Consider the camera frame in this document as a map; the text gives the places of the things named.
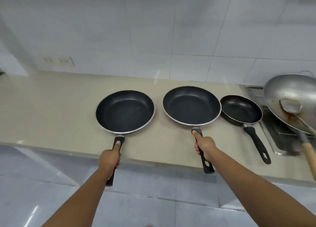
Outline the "person's left hand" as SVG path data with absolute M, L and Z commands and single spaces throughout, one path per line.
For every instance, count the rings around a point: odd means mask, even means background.
M 98 171 L 108 180 L 120 165 L 120 160 L 119 151 L 104 150 L 98 159 Z

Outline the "person's right hand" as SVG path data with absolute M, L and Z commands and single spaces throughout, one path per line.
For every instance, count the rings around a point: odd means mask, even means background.
M 195 141 L 195 151 L 198 155 L 211 162 L 216 163 L 216 157 L 218 156 L 219 149 L 216 147 L 214 140 L 211 137 L 202 137 L 201 140 Z

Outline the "person's left forearm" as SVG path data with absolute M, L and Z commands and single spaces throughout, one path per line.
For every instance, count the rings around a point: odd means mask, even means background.
M 92 227 L 93 219 L 113 170 L 97 169 L 42 227 Z

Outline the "person's right forearm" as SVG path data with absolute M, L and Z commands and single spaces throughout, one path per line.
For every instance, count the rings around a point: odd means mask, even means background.
M 316 216 L 276 185 L 218 148 L 203 152 L 259 227 L 316 227 Z

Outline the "small black frying pan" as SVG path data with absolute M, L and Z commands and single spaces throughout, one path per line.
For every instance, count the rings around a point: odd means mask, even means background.
M 253 127 L 263 118 L 261 108 L 252 100 L 238 96 L 227 95 L 220 100 L 222 111 L 221 116 L 229 123 L 243 128 L 252 139 L 257 151 L 265 164 L 271 164 L 271 158 L 266 147 L 256 134 Z

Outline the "steel gas stove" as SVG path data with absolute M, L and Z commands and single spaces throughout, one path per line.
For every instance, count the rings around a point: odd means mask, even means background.
M 240 85 L 243 93 L 254 101 L 263 111 L 263 118 L 259 122 L 268 142 L 276 155 L 303 156 L 300 139 L 295 130 L 279 120 L 267 107 L 263 97 L 263 86 Z

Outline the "steel wok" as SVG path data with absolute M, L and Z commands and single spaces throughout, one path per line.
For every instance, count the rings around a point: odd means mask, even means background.
M 298 73 L 275 76 L 264 85 L 263 97 L 267 107 L 279 120 L 293 129 L 312 135 L 295 116 L 282 109 L 279 101 L 287 99 L 299 102 L 302 110 L 298 116 L 316 130 L 316 78 Z

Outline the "white wall socket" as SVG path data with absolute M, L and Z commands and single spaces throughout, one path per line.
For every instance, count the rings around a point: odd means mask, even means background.
M 75 67 L 71 57 L 43 57 L 43 61 L 54 66 Z

